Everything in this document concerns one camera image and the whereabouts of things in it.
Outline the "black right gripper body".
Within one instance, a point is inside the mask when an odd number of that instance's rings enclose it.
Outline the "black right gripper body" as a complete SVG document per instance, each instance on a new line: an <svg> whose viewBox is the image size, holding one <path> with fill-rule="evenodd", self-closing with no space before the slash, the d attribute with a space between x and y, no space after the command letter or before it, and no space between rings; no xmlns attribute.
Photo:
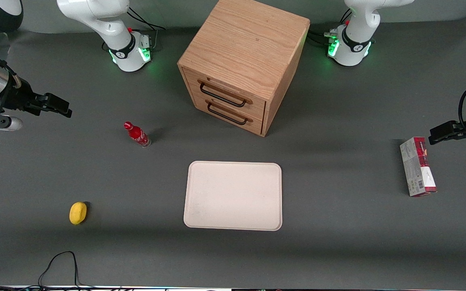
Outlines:
<svg viewBox="0 0 466 291"><path fill-rule="evenodd" d="M44 104L44 96L35 93L27 82L21 84L20 88L15 88L9 83L0 92L0 114L6 109L25 111L36 116L48 111Z"/></svg>

